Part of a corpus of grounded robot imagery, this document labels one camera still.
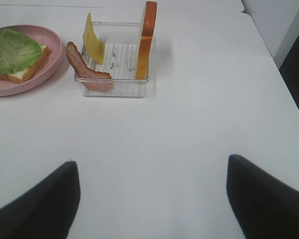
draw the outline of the food item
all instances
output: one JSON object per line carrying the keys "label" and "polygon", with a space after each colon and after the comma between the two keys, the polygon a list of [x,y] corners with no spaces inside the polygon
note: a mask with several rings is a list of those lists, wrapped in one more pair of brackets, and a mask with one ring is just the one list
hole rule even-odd
{"label": "food item", "polygon": [[[77,47],[73,42],[68,42],[66,45],[66,52],[65,55],[70,62],[71,66],[74,68],[77,76],[80,78],[86,79],[111,79],[111,75],[105,72],[93,71],[92,69],[88,68],[82,59],[80,52],[78,51]],[[87,89],[90,91],[99,91],[99,92],[106,92],[109,91],[113,87],[112,82],[108,83],[89,83],[83,82],[82,83]]]}
{"label": "food item", "polygon": [[155,28],[157,3],[147,1],[141,20],[140,41],[138,44],[138,57],[135,79],[146,79],[149,64],[150,45]]}
{"label": "food item", "polygon": [[0,80],[17,84],[28,81],[49,54],[48,46],[21,32],[3,29],[0,31]]}
{"label": "food item", "polygon": [[84,46],[88,54],[100,65],[103,64],[104,42],[100,41],[94,32],[91,13],[88,14],[83,33]]}

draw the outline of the bread crust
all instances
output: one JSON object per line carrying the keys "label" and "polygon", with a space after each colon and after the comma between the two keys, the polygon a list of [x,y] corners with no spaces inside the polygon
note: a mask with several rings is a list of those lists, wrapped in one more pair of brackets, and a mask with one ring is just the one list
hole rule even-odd
{"label": "bread crust", "polygon": [[144,12],[144,23],[139,45],[135,79],[144,80],[147,77],[150,46],[155,28],[157,3],[147,1]]}
{"label": "bread crust", "polygon": [[2,81],[12,81],[16,84],[21,84],[23,82],[26,82],[28,80],[30,80],[34,73],[36,72],[36,70],[39,68],[39,66],[42,64],[43,60],[50,54],[50,49],[48,46],[46,46],[42,52],[41,52],[41,56],[40,58],[36,61],[36,63],[33,66],[30,66],[28,68],[28,70],[24,73],[24,75],[22,76],[22,78],[18,78],[14,75],[11,74],[2,74],[0,75],[0,80]]}

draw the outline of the green lettuce leaf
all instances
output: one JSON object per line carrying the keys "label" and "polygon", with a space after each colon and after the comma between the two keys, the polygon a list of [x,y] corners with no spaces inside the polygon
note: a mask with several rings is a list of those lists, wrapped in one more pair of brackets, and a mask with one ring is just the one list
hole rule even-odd
{"label": "green lettuce leaf", "polygon": [[41,47],[32,38],[9,28],[0,31],[0,75],[30,67],[40,56]]}

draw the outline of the black object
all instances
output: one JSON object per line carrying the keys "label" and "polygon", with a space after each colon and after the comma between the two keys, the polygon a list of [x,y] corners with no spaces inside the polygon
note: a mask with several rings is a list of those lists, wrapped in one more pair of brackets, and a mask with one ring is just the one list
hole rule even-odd
{"label": "black object", "polygon": [[229,157],[227,195],[247,239],[299,239],[299,192],[240,155]]}
{"label": "black object", "polygon": [[65,239],[80,195],[77,165],[65,162],[0,209],[0,239]]}

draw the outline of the sandwich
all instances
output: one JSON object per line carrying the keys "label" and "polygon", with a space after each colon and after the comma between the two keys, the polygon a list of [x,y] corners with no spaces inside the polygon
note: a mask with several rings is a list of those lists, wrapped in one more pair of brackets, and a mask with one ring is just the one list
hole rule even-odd
{"label": "sandwich", "polygon": [[49,54],[47,45],[21,32],[9,28],[0,30],[0,80],[16,84],[30,80]]}

